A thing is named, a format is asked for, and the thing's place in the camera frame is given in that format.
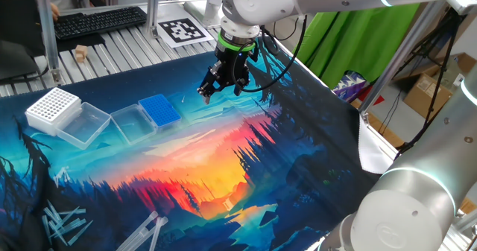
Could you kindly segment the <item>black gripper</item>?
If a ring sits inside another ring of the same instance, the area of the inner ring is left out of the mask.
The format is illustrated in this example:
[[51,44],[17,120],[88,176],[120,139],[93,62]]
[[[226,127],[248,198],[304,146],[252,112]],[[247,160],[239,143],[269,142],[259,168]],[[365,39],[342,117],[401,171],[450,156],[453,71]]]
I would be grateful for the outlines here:
[[242,90],[250,83],[247,59],[257,61],[258,46],[251,44],[239,51],[217,44],[215,56],[217,62],[208,68],[208,71],[198,87],[198,93],[205,104],[209,104],[211,96],[217,91],[217,87],[233,86],[233,77],[236,79],[234,94],[239,96]]

